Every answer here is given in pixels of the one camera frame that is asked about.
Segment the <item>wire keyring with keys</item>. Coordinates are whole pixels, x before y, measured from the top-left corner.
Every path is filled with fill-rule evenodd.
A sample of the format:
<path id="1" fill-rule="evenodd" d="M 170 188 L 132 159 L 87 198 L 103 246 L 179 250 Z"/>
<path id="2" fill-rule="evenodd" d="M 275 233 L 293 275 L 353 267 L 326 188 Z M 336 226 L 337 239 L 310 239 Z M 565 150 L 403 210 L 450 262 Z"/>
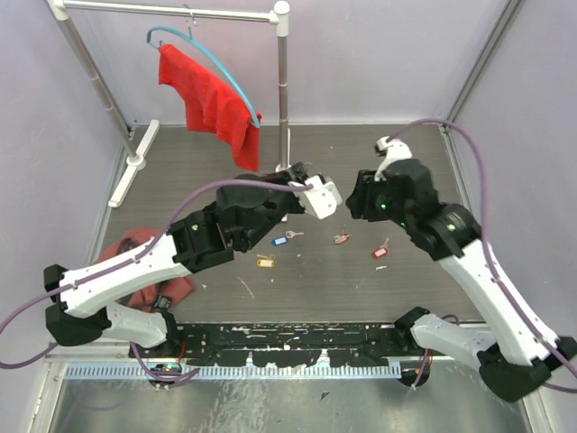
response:
<path id="1" fill-rule="evenodd" d="M 308 176 L 308 169 L 312 163 L 308 162 L 296 162 L 292 165 L 289 165 L 287 168 L 283 168 L 278 165 L 275 168 L 277 173 L 282 173 L 284 176 L 290 176 L 293 178 L 306 178 Z"/>

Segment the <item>small key red tag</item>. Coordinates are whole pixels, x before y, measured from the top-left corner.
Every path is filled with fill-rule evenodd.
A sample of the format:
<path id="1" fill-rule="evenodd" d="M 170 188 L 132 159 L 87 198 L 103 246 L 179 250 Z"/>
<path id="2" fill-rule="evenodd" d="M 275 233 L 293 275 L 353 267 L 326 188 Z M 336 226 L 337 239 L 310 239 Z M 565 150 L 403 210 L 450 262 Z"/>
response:
<path id="1" fill-rule="evenodd" d="M 350 239 L 350 235 L 345 233 L 345 232 L 342 232 L 341 234 L 334 236 L 334 243 L 335 244 L 343 244 L 343 243 L 347 242 L 349 239 Z"/>

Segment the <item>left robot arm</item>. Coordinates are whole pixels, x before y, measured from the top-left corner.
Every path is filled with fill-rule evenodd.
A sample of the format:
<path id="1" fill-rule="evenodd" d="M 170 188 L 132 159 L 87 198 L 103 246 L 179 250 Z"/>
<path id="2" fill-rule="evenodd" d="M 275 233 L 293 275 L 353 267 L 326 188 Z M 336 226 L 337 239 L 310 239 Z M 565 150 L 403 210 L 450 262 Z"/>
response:
<path id="1" fill-rule="evenodd" d="M 323 219 L 340 202 L 332 181 L 308 175 L 301 164 L 271 175 L 212 182 L 185 202 L 208 191 L 215 192 L 213 202 L 186 217 L 174 215 L 136 248 L 82 269 L 46 268 L 52 303 L 45 310 L 45 325 L 54 340 L 78 346 L 112 338 L 150 348 L 160 357 L 173 356 L 180 347 L 174 317 L 130 308 L 121 304 L 122 297 L 229 263 L 235 253 L 250 251 L 285 216 Z"/>

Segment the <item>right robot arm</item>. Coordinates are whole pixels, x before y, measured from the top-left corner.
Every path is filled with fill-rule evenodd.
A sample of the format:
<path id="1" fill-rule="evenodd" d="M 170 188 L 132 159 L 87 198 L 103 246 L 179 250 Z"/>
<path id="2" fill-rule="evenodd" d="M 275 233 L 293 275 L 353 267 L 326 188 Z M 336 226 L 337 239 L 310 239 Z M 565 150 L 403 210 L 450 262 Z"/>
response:
<path id="1" fill-rule="evenodd" d="M 558 336 L 528 306 L 481 239 L 468 209 L 439 200 L 432 176 L 417 159 L 383 170 L 360 170 L 346 206 L 354 219 L 391 221 L 462 287 L 490 331 L 449 323 L 415 307 L 395 323 L 405 355 L 430 349 L 470 366 L 499 398 L 516 402 L 538 390 L 576 355 L 576 341 Z"/>

